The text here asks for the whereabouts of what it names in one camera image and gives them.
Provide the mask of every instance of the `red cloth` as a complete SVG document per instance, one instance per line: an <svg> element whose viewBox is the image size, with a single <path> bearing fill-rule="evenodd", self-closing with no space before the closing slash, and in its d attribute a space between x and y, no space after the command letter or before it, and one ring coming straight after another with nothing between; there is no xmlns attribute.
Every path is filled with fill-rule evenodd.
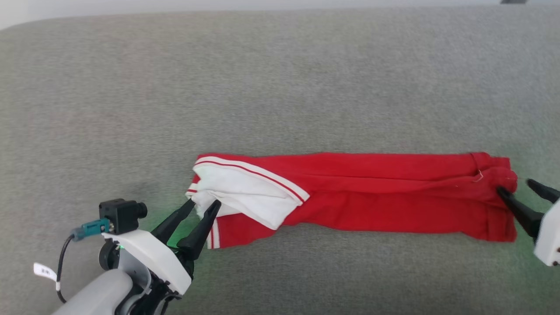
<svg viewBox="0 0 560 315"><path fill-rule="evenodd" d="M305 190L309 199L285 218L286 225L314 223L350 231L462 232L494 242L516 238L514 217L496 193L497 186L511 192L517 188L517 176L506 157L478 152L265 157L207 154L199 158L209 156L259 166ZM199 180L195 176L193 183ZM216 220L214 228L219 231L209 237L211 248L248 244L275 233L245 214ZM219 245L213 241L218 236Z"/></svg>

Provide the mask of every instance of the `gray table surface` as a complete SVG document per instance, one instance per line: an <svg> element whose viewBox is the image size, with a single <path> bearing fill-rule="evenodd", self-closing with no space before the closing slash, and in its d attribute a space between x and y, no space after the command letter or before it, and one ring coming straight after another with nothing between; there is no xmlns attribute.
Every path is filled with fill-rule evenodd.
<svg viewBox="0 0 560 315"><path fill-rule="evenodd" d="M204 152L511 158L560 187L560 8L200 12L0 32L0 313L50 314L70 229L97 204L181 205ZM518 196L545 210L522 184ZM183 227L196 222L190 218ZM102 241L68 248L69 298ZM280 228L205 251L171 314L558 314L531 240Z"/></svg>

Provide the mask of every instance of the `folded red garment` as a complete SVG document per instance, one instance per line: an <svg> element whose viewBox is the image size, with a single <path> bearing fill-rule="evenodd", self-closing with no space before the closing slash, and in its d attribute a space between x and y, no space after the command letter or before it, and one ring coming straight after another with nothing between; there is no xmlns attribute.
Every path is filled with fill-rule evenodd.
<svg viewBox="0 0 560 315"><path fill-rule="evenodd" d="M337 154L199 156L187 195L201 215L222 207L209 248L251 243L280 225L314 223L339 230L462 232L513 242L514 217L496 193L514 192L509 159L460 155Z"/></svg>

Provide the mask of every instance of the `teal connector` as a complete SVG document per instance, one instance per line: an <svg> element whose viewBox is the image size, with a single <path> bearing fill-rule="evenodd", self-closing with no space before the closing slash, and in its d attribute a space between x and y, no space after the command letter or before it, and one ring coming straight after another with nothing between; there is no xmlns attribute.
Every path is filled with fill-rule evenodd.
<svg viewBox="0 0 560 315"><path fill-rule="evenodd" d="M82 226L80 226L79 228L75 228L72 230L72 234L74 235L74 238L72 240L74 242L77 242L92 235L99 235L104 232L109 232L111 229L110 226L111 222L105 217L103 219L82 224Z"/></svg>

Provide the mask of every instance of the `white wall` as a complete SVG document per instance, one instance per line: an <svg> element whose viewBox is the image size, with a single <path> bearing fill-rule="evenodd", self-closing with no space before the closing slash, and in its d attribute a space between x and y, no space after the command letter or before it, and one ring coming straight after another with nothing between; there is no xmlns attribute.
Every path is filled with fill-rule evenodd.
<svg viewBox="0 0 560 315"><path fill-rule="evenodd" d="M27 21L83 15L375 6L464 6L499 2L500 0L0 0L0 29Z"/></svg>

